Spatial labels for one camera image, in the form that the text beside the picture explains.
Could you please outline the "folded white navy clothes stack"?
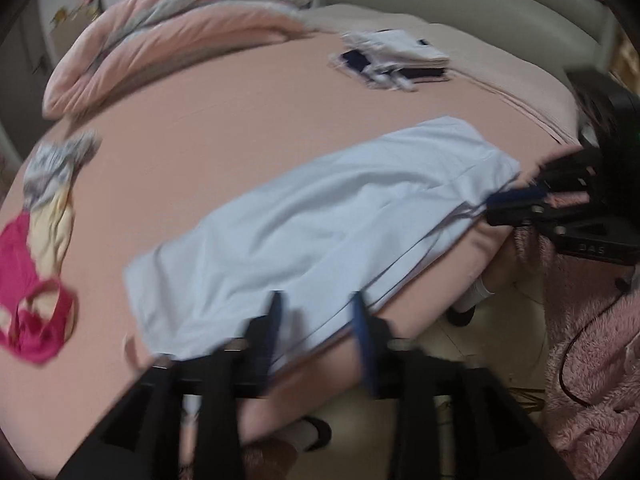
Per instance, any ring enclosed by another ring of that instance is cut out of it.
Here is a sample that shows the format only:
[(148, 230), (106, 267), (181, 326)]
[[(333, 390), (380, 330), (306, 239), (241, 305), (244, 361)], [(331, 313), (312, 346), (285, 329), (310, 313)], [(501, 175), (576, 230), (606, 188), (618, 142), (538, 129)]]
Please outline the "folded white navy clothes stack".
[(413, 92), (418, 84), (449, 79), (449, 56), (405, 30), (351, 30), (341, 40), (345, 51), (332, 54), (330, 66), (370, 89)]

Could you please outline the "pink fluffy sleeve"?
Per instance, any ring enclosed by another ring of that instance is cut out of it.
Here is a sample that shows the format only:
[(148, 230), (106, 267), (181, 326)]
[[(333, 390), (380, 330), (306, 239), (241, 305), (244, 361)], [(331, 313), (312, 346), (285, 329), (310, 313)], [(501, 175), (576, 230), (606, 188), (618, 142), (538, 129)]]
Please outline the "pink fluffy sleeve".
[(544, 432), (575, 478), (600, 478), (639, 419), (639, 270), (559, 255), (530, 229), (514, 243), (542, 276)]

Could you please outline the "light blue t-shirt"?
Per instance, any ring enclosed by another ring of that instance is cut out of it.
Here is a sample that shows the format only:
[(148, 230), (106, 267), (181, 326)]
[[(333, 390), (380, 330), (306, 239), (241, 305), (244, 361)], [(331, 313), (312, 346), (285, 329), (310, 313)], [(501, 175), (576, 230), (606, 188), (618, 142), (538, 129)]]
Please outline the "light blue t-shirt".
[(457, 243), (518, 162), (441, 117), (319, 157), (226, 203), (132, 260), (129, 304), (149, 352), (186, 360), (239, 335), (283, 296), (282, 367), (382, 307)]

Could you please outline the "magenta pink garment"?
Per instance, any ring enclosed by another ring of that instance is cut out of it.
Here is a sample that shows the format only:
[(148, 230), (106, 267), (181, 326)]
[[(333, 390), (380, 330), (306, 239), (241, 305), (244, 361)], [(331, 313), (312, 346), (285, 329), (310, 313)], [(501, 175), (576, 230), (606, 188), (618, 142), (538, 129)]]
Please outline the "magenta pink garment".
[(1, 347), (42, 365), (70, 338), (76, 297), (58, 276), (38, 274), (27, 245), (29, 220), (22, 212), (1, 233)]

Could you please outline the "pink floral quilt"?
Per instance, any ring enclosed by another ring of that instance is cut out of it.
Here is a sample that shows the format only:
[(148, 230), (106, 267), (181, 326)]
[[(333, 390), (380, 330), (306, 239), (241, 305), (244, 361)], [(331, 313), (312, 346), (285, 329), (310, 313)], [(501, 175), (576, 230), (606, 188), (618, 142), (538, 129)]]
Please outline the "pink floral quilt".
[(47, 119), (90, 110), (178, 58), (278, 44), (306, 34), (310, 0), (122, 0), (75, 40), (47, 83)]

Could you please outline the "beige blanket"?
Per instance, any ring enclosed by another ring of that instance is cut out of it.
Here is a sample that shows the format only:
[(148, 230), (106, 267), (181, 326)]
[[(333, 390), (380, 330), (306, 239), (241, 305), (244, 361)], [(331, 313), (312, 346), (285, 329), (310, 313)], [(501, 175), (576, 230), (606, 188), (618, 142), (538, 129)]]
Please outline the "beige blanket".
[(302, 12), (319, 32), (402, 29), (449, 56), (452, 72), (498, 94), (526, 115), (539, 120), (552, 138), (578, 142), (578, 110), (572, 92), (542, 68), (466, 32), (431, 24), (409, 14), (384, 13), (351, 4), (334, 4)]

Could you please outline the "pale yellow garment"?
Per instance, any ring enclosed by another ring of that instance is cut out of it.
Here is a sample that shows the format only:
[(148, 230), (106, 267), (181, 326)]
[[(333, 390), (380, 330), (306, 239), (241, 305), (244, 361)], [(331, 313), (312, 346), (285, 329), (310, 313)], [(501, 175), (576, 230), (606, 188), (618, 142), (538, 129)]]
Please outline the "pale yellow garment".
[(46, 204), (30, 213), (27, 244), (40, 278), (60, 274), (74, 217), (69, 184), (62, 185)]

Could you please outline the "grey white patterned garment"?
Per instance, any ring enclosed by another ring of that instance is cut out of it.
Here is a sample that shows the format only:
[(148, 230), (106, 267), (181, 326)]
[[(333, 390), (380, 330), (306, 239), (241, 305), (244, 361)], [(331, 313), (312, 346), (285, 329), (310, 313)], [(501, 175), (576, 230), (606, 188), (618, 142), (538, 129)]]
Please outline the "grey white patterned garment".
[(101, 140), (93, 131), (63, 142), (40, 144), (29, 159), (23, 178), (24, 208), (32, 211), (47, 205), (98, 151)]

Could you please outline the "pink bed sheet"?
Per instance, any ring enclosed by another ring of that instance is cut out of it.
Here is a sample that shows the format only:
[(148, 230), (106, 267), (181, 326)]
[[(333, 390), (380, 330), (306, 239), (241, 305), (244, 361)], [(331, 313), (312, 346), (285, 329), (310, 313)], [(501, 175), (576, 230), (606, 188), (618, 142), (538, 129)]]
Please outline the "pink bed sheet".
[(23, 463), (52, 477), (132, 373), (136, 333), (122, 272), (209, 211), (311, 159), (440, 116), (465, 120), (533, 170), (559, 147), (548, 122), (456, 77), (373, 90), (328, 64), (332, 35), (213, 58), (149, 84), (88, 121), (99, 151), (73, 188), (62, 266), (77, 325), (50, 363), (1, 357), (1, 427)]

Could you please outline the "black shoe white sock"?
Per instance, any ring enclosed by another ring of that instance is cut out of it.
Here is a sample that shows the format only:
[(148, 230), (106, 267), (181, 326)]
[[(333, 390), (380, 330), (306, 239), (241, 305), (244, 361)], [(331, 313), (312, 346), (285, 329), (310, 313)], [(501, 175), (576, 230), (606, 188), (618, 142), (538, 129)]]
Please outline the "black shoe white sock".
[(447, 322), (454, 327), (468, 326), (474, 318), (476, 306), (493, 294), (483, 280), (477, 278), (465, 293), (447, 309), (445, 313)]

